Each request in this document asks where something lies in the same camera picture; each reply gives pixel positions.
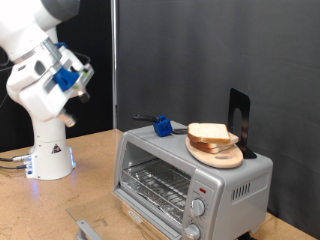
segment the black stand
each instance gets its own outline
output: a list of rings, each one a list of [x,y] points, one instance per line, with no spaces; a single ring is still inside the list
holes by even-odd
[[[240,141],[237,143],[238,147],[243,153],[244,159],[254,159],[257,155],[247,148],[248,129],[249,129],[249,113],[250,113],[250,99],[247,95],[231,88],[230,102],[228,113],[228,131],[233,133],[233,115],[234,111],[239,108],[242,115],[242,127]]]

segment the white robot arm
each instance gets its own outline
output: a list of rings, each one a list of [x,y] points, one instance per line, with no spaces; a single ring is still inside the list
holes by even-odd
[[[77,95],[88,100],[85,86],[94,73],[91,65],[83,66],[46,33],[76,15],[79,4],[79,0],[10,0],[1,4],[5,7],[0,9],[0,46],[15,64],[7,91],[39,121],[58,117],[73,126],[64,105]]]
[[[46,32],[77,15],[80,0],[0,0],[0,6],[0,46],[14,63],[7,92],[29,112],[34,131],[30,154],[13,160],[24,160],[27,178],[65,177],[75,167],[65,125],[75,121],[64,105],[75,96],[89,99],[85,87],[94,70]]]

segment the oven rack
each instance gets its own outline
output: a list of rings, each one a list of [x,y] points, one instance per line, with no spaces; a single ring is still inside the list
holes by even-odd
[[[134,181],[125,181],[137,194],[148,199],[180,224],[191,177],[160,160],[131,167],[123,171]]]

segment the oven control knob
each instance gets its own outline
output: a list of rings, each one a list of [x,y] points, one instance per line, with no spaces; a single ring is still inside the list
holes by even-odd
[[[189,227],[185,228],[183,231],[187,239],[190,239],[190,240],[200,239],[200,230],[195,224],[191,224]]]
[[[193,200],[190,208],[192,217],[200,217],[204,214],[204,204],[200,199]]]

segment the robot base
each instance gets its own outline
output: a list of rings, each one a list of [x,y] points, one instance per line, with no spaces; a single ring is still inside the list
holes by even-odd
[[[55,180],[69,175],[76,164],[72,148],[66,143],[64,122],[58,119],[41,122],[32,118],[32,123],[35,141],[30,149],[32,163],[26,169],[27,178]]]

